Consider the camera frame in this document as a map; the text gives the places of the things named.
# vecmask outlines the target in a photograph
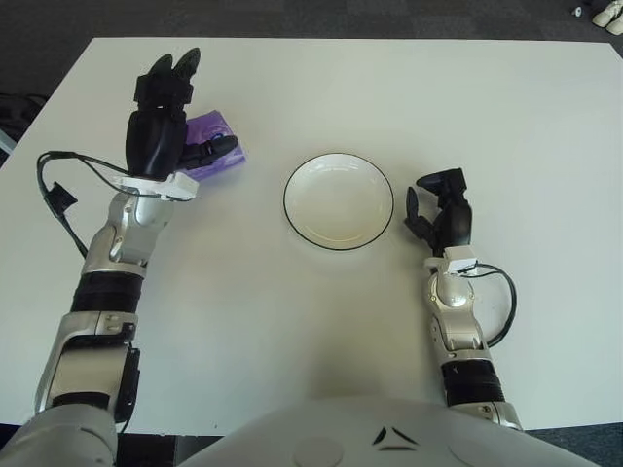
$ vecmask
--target wire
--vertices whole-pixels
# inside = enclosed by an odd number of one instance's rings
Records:
[[[108,168],[110,170],[114,170],[114,171],[122,173],[124,175],[129,175],[129,172],[127,170],[125,170],[124,168],[121,168],[119,166],[116,166],[116,165],[114,165],[114,164],[112,164],[110,162],[102,161],[100,159],[92,158],[90,156],[85,156],[85,155],[78,154],[78,153],[63,152],[63,151],[49,151],[49,152],[44,153],[41,156],[39,156],[39,158],[37,158],[37,184],[39,185],[39,191],[41,192],[41,195],[43,196],[43,199],[46,202],[46,205],[52,211],[52,214],[60,222],[60,224],[63,226],[63,228],[67,231],[67,233],[69,234],[71,239],[74,241],[74,243],[76,244],[76,248],[78,248],[78,251],[83,256],[83,258],[87,257],[87,252],[89,250],[85,246],[85,243],[76,235],[74,230],[71,228],[71,225],[69,224],[69,221],[65,217],[64,213],[63,212],[56,212],[56,209],[52,205],[52,202],[51,202],[50,197],[49,197],[50,190],[48,190],[48,187],[46,186],[46,183],[45,183],[44,177],[43,177],[44,168],[45,168],[46,164],[48,162],[50,162],[50,161],[59,161],[59,160],[77,160],[77,161],[80,161],[81,163],[86,165],[95,174],[95,176],[97,178],[99,178],[109,188],[112,188],[113,190],[115,190],[118,193],[122,193],[124,195],[128,195],[128,196],[131,196],[131,197],[138,197],[138,198],[160,198],[161,197],[160,195],[157,195],[157,194],[152,194],[152,195],[151,194],[141,194],[141,193],[138,193],[138,192],[130,192],[130,191],[127,191],[127,190],[122,190],[121,188],[118,188],[115,185],[113,185],[112,183],[110,183],[106,179],[106,177],[104,177],[99,172],[99,170],[97,170],[93,166],[93,164],[96,163],[96,164],[102,165],[103,167],[106,167],[106,168]],[[173,200],[173,201],[189,201],[189,199],[179,199],[179,198],[168,198],[168,199]]]
[[[484,263],[476,263],[475,266],[471,268],[467,268],[467,269],[462,269],[460,272],[468,272],[476,268],[492,269],[492,271],[485,272],[484,274],[478,274],[478,275],[464,275],[463,277],[470,278],[470,279],[478,279],[481,277],[488,277],[490,275],[499,274],[502,277],[504,277],[504,279],[506,279],[506,283],[508,284],[508,289],[510,290],[510,311],[508,312],[506,321],[504,322],[504,325],[499,330],[499,332],[487,341],[487,346],[493,347],[495,345],[498,345],[500,342],[502,342],[502,340],[506,337],[506,335],[510,331],[510,328],[513,326],[513,321],[515,320],[515,316],[517,314],[517,288],[515,287],[515,283],[513,282],[513,279],[510,277],[510,275],[508,275],[503,269],[498,268],[497,266],[486,265]]]

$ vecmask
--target white table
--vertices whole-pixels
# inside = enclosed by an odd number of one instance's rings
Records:
[[[93,40],[0,170],[0,421],[31,416],[82,266],[37,191],[35,158],[66,149],[124,163],[135,77],[194,46],[188,115],[221,110],[249,158],[176,206],[159,239],[130,430],[226,434],[340,394],[441,403],[421,301],[427,250],[402,219],[407,187],[455,166],[476,251],[519,289],[492,354],[525,427],[623,418],[623,80],[610,46],[162,38]],[[389,228],[359,250],[314,247],[282,212],[292,170],[332,151],[370,159],[395,193]],[[88,240],[113,194],[75,162],[49,173],[79,198],[69,217]],[[477,312],[490,333],[507,298],[487,280]]]

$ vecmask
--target purple box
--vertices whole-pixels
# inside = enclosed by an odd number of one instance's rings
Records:
[[[186,144],[201,144],[207,140],[234,134],[218,110],[213,110],[209,114],[191,119],[186,124],[188,125]],[[242,147],[238,145],[232,152],[216,160],[212,165],[185,170],[185,172],[188,176],[200,182],[204,178],[244,162],[244,160],[245,153]]]

